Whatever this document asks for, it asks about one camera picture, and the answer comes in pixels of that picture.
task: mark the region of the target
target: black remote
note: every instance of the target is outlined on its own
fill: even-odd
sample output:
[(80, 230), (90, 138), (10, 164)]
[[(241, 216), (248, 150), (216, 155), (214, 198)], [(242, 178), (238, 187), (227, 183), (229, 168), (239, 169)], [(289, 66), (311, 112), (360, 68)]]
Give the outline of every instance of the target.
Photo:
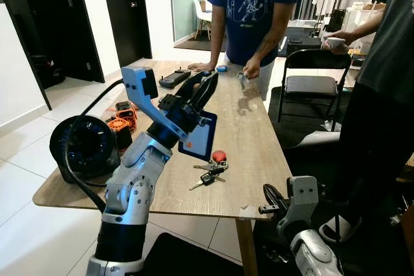
[(166, 87), (167, 89), (174, 89), (176, 85), (178, 85), (180, 82), (184, 81), (191, 75), (191, 71), (189, 70), (176, 70), (172, 74), (166, 77), (161, 77), (160, 81), (158, 83), (162, 87)]

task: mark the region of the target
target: blue tape roll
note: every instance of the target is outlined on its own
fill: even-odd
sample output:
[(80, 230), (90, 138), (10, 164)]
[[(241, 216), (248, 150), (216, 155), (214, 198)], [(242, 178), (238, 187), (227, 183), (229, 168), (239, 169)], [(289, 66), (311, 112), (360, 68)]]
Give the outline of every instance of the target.
[(227, 66), (226, 65), (217, 66), (217, 71), (218, 72), (226, 72), (227, 71)]

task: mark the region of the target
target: graphic print on t-shirt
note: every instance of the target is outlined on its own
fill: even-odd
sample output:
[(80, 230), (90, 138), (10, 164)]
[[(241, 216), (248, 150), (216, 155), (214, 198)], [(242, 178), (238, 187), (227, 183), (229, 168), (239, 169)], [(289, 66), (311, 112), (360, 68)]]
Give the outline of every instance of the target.
[[(266, 13), (267, 0), (262, 3), (259, 0), (227, 0), (227, 18), (234, 22), (260, 21)], [(253, 27), (253, 24), (240, 24), (240, 27)]]

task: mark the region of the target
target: black chair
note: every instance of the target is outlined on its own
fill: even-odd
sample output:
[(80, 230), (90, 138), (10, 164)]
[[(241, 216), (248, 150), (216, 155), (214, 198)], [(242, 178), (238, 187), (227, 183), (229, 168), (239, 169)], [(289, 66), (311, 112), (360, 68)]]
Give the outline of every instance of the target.
[[(333, 54), (328, 50), (300, 50), (289, 55), (285, 62), (283, 72), (282, 88), (280, 94), (278, 122), (282, 115), (302, 116), (308, 118), (324, 118), (329, 115), (336, 98), (336, 110), (334, 112), (332, 129), (334, 131), (338, 116), (340, 100), (345, 77), (351, 66), (351, 57), (348, 54)], [(289, 76), (286, 78), (287, 69), (342, 69), (343, 74), (339, 83), (332, 77), (326, 76)], [(329, 103), (312, 103), (304, 99), (329, 100)], [(309, 116), (302, 114), (283, 113), (282, 107), (285, 103), (301, 103), (328, 106), (326, 115)]]

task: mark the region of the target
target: black box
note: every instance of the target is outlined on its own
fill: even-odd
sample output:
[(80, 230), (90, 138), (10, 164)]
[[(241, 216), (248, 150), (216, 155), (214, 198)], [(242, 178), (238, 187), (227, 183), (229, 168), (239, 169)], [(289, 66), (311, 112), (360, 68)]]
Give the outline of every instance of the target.
[(291, 55), (293, 52), (310, 49), (321, 48), (321, 39), (312, 37), (290, 38), (287, 41), (286, 56)]

